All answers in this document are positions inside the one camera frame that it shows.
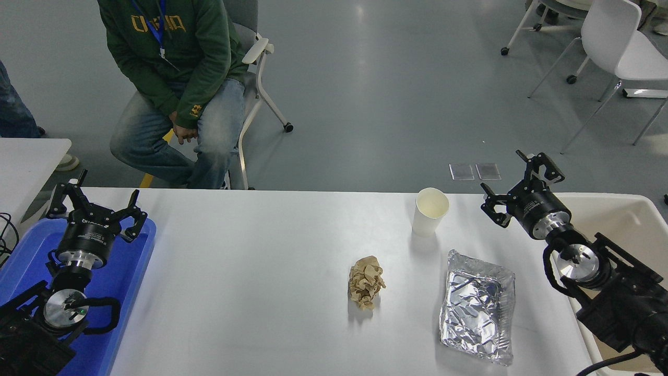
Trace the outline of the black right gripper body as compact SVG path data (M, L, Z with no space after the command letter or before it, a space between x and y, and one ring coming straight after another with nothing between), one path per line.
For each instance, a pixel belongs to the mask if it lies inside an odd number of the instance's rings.
M508 195L508 214L518 219L533 239L544 239L553 229L570 223L570 210L543 183L537 190L518 184Z

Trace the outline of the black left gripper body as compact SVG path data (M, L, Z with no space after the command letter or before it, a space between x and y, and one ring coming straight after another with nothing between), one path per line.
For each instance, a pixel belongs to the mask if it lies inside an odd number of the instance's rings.
M62 263L106 263L120 233L119 214L105 208L70 211L64 237L57 246L57 259Z

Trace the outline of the seated person's left hand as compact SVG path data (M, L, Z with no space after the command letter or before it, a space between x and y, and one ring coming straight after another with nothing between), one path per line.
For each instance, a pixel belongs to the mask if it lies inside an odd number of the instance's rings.
M185 128L177 125L176 123L173 124L172 130L177 138L179 145L184 145L186 142L190 143L191 140L197 139L199 136L197 128Z

